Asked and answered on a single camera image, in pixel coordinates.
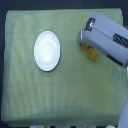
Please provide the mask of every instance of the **dark floor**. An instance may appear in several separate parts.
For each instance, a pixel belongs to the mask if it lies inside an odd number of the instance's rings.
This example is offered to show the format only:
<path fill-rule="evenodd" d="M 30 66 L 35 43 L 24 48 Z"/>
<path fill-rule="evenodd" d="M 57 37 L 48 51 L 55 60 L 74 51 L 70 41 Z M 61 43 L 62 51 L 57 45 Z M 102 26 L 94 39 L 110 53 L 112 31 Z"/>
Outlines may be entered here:
<path fill-rule="evenodd" d="M 46 9 L 87 9 L 121 8 L 124 25 L 128 26 L 127 0 L 1 0 L 0 1 L 0 101 L 2 97 L 4 68 L 5 17 L 8 10 L 46 10 Z M 2 122 L 1 128 L 8 128 Z"/>

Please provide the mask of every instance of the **green cloth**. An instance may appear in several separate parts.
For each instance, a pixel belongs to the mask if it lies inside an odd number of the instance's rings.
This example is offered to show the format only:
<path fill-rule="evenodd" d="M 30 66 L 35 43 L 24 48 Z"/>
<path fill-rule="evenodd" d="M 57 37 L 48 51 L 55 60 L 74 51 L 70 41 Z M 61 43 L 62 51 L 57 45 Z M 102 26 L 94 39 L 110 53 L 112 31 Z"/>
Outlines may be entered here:
<path fill-rule="evenodd" d="M 100 52 L 95 63 L 76 42 L 91 13 L 123 25 L 120 9 L 9 11 L 6 16 L 2 121 L 10 126 L 117 125 L 128 97 L 127 72 Z M 40 33 L 59 39 L 51 72 L 34 60 Z"/>

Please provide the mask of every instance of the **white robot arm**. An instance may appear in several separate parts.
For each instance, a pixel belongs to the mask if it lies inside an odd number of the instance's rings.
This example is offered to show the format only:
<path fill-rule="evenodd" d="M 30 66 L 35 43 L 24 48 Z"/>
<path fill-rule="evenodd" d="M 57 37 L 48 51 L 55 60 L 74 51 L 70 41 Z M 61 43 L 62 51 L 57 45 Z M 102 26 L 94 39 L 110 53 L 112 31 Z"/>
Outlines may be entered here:
<path fill-rule="evenodd" d="M 85 28 L 78 33 L 76 40 L 81 44 L 86 43 L 95 47 L 123 68 L 127 67 L 128 30 L 111 19 L 101 14 L 92 14 Z M 128 128 L 128 100 L 122 110 L 118 128 Z"/>

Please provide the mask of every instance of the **white plate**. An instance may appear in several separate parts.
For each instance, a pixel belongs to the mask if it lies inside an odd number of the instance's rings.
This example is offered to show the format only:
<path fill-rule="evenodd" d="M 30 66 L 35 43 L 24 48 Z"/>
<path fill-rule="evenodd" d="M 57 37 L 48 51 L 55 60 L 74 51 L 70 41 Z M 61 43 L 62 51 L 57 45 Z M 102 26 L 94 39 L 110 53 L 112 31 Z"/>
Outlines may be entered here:
<path fill-rule="evenodd" d="M 34 46 L 36 64 L 43 71 L 51 71 L 60 59 L 60 44 L 57 36 L 50 31 L 41 33 Z"/>

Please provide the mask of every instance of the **orange object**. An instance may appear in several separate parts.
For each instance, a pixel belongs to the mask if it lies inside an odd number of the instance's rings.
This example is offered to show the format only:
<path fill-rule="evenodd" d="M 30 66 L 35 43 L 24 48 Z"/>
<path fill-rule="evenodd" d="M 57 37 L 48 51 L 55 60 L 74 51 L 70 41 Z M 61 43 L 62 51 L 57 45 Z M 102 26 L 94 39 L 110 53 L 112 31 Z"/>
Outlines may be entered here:
<path fill-rule="evenodd" d="M 96 52 L 96 49 L 87 44 L 83 44 L 83 48 L 84 48 L 85 52 L 87 53 L 87 55 L 89 56 L 89 58 L 91 58 L 93 61 L 97 62 L 98 54 Z"/>

